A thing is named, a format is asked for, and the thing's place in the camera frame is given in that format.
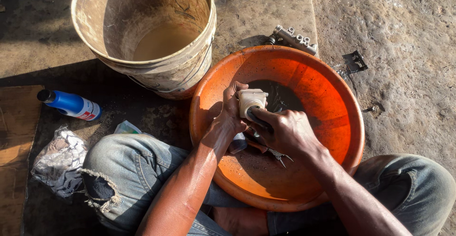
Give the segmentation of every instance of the white bucket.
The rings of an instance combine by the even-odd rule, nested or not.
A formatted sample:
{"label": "white bucket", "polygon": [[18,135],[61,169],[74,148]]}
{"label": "white bucket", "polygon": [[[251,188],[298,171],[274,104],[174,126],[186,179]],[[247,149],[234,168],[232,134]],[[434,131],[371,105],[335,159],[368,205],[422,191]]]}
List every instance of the white bucket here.
{"label": "white bucket", "polygon": [[[97,58],[164,98],[192,97],[210,67],[217,21],[214,0],[72,0],[71,17]],[[164,24],[199,35],[166,57],[134,61],[143,36]]]}

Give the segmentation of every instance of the jeans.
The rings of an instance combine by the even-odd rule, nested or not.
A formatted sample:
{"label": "jeans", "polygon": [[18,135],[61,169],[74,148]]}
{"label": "jeans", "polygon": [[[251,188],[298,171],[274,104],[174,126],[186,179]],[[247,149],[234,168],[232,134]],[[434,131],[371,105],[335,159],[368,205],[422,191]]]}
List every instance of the jeans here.
{"label": "jeans", "polygon": [[[152,199],[188,153],[148,135],[104,137],[88,152],[83,165],[88,204],[95,208],[106,227],[118,233],[135,233]],[[417,155],[370,158],[359,165],[354,178],[416,236],[437,235],[456,198],[456,184],[448,171]],[[214,182],[203,203],[217,207],[247,206]],[[267,219],[270,235],[316,225],[339,228],[340,234],[346,234],[330,202],[300,212],[268,212]],[[230,233],[199,211],[187,235]]]}

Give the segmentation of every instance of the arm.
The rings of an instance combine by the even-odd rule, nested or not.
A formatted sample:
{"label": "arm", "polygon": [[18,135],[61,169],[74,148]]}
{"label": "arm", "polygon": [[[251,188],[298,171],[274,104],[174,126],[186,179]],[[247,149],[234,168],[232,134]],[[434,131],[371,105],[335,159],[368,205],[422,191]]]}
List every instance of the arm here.
{"label": "arm", "polygon": [[298,159],[313,173],[350,235],[411,236],[388,209],[333,159],[316,139],[304,112],[252,112],[274,128],[270,134],[256,123],[251,125],[267,146]]}
{"label": "arm", "polygon": [[222,112],[185,161],[166,181],[144,216],[137,235],[186,235],[209,189],[228,145],[247,125],[238,115],[235,93],[247,84],[233,83],[223,92]]}

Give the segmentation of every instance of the orange plastic basin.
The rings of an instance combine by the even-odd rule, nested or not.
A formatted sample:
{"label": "orange plastic basin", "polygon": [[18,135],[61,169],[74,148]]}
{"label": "orange plastic basin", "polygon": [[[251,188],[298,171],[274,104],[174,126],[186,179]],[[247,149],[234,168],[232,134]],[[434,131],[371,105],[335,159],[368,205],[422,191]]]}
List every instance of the orange plastic basin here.
{"label": "orange plastic basin", "polygon": [[[313,122],[318,140],[353,175],[362,157],[361,111],[344,80],[321,60],[288,47],[255,46],[228,55],[203,77],[193,96],[190,133],[197,144],[222,107],[223,90],[233,81],[267,79],[291,88]],[[328,200],[302,163],[250,149],[227,152],[214,181],[231,196],[264,210],[305,210]]]}

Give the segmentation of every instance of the dirty ground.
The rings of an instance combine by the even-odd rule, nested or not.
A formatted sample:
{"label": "dirty ground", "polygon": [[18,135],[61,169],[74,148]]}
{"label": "dirty ground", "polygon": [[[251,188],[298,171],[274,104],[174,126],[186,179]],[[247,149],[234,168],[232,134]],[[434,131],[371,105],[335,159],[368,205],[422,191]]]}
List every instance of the dirty ground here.
{"label": "dirty ground", "polygon": [[[295,23],[297,31],[306,30],[299,22],[299,0],[280,5],[279,0],[215,1],[219,21],[214,62],[258,41],[258,35],[269,35],[275,26],[269,24]],[[169,144],[190,149],[190,100],[158,98],[94,59],[72,27],[70,3],[0,0],[0,85],[43,84],[105,107],[99,121],[86,123],[43,105],[30,160],[64,123],[93,143],[127,119]],[[456,176],[456,1],[313,0],[313,5],[320,58],[356,89],[363,108],[377,108],[363,114],[363,159],[385,153],[419,154]],[[261,21],[262,15],[274,18]],[[371,68],[348,77],[342,55],[356,49]],[[42,185],[29,182],[28,195],[25,235],[103,231],[81,194],[67,205]],[[441,235],[456,233],[455,211]]]}

